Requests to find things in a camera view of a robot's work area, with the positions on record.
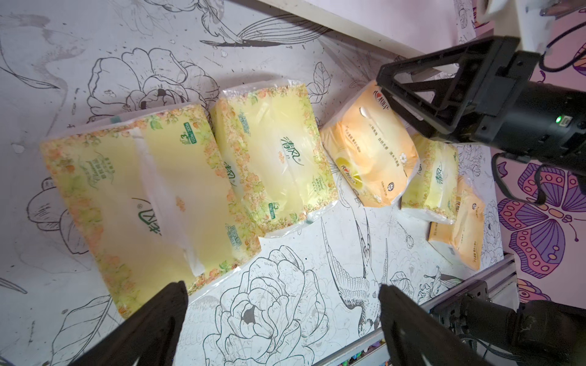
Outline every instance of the cable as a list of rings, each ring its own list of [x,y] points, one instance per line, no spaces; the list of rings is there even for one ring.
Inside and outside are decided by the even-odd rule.
[[[491,348],[490,346],[488,346],[487,344],[485,344],[483,341],[481,341],[480,339],[478,339],[476,337],[472,337],[467,334],[460,334],[458,336],[458,338],[460,338],[461,340],[470,339],[470,340],[476,341],[477,343],[481,344],[484,348],[486,348],[487,351],[490,351],[490,353],[497,355],[499,357],[506,358],[506,359],[512,360],[512,361],[524,362],[523,357],[516,356],[516,355],[510,354],[510,353],[504,353],[504,352],[501,352],[498,350],[494,350],[493,348]]]
[[[564,33],[560,34],[559,36],[557,36],[556,38],[554,38],[550,43],[548,43],[547,46],[546,46],[546,51],[541,55],[541,57],[539,57],[539,67],[540,67],[540,69],[542,69],[543,71],[547,71],[548,73],[556,73],[558,71],[562,71],[562,70],[567,69],[573,63],[575,63],[576,61],[578,61],[582,57],[586,56],[586,50],[584,50],[581,53],[577,54],[570,62],[568,62],[567,64],[565,64],[563,66],[560,66],[560,67],[547,67],[547,66],[545,66],[545,57],[546,57],[546,53],[549,50],[549,48],[552,47],[555,44],[555,42],[557,42],[560,39],[562,39],[563,37],[569,35],[573,31],[582,28],[585,25],[586,25],[586,22],[580,23],[580,24],[578,24],[578,25],[576,25],[576,26],[574,26],[574,27],[566,30]]]
[[[488,347],[486,348],[486,351],[484,351],[484,355],[482,356],[482,359],[484,360],[486,358],[486,354],[488,353],[488,350],[490,349],[491,344],[488,344]]]

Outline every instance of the black mount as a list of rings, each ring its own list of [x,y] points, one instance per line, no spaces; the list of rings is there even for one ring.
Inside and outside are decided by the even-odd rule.
[[[570,170],[586,192],[586,93],[529,81],[540,55],[517,51],[518,44],[514,37],[474,40],[383,65],[376,80],[392,109],[423,136],[480,143],[504,151],[499,156],[507,159],[537,159]],[[396,79],[398,74],[446,65],[458,67],[453,77],[413,83]],[[418,94],[429,91],[434,93],[431,100]],[[559,124],[566,116],[570,122]],[[508,198],[545,203],[539,186],[536,200],[526,201],[514,197],[501,177],[493,175]]]
[[[168,284],[70,366],[171,366],[187,305],[185,283]]]

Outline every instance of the tissue pack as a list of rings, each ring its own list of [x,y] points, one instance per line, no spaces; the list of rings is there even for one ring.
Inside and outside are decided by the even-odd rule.
[[[456,147],[413,136],[421,165],[403,195],[401,210],[425,221],[453,224],[459,156]]]
[[[485,203],[464,176],[458,178],[456,222],[453,225],[431,223],[429,242],[450,263],[463,263],[478,271],[484,241]]]
[[[40,150],[122,316],[169,282],[191,294],[260,251],[201,106],[82,129]]]
[[[211,117],[230,183],[265,237],[299,230],[337,202],[304,84],[226,89]]]
[[[367,207],[395,203],[419,167],[407,130],[375,81],[321,129],[323,145]]]

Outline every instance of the bird drawing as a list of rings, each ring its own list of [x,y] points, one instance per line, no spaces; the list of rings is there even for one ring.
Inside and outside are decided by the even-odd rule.
[[[389,266],[389,246],[386,246],[386,253],[384,256],[383,275],[380,281],[377,281],[372,270],[372,248],[370,245],[370,228],[368,225],[368,218],[366,218],[366,242],[360,225],[356,218],[356,229],[358,231],[358,238],[360,240],[360,249],[362,252],[363,273],[361,277],[352,277],[338,262],[336,257],[332,254],[332,248],[328,244],[328,237],[326,236],[325,226],[322,220],[323,241],[326,246],[326,253],[328,255],[328,262],[330,270],[332,271],[333,281],[338,289],[338,294],[344,305],[352,310],[355,307],[360,307],[360,320],[358,321],[358,335],[363,336],[368,333],[373,327],[377,329],[380,324],[380,302],[379,289],[380,284],[387,282],[387,270]]]

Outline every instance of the butterfly drawing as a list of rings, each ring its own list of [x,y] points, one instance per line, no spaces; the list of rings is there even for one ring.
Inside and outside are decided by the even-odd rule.
[[[586,50],[586,43],[584,43],[578,52],[576,52],[576,56],[584,52],[584,50]],[[581,57],[580,59],[576,60],[576,62],[574,62],[574,69],[580,74],[586,76],[586,56]]]
[[[534,175],[538,168],[539,165],[529,163],[517,181],[519,188],[533,200],[537,198]],[[575,175],[544,167],[541,188],[547,195],[546,203],[541,206],[510,199],[498,205],[500,223],[514,231],[509,247],[519,255],[521,270],[537,278],[549,275],[561,263],[565,250],[563,226],[569,225],[574,230],[574,241],[578,241],[572,221],[586,221],[570,214],[586,212],[586,196],[580,192]]]

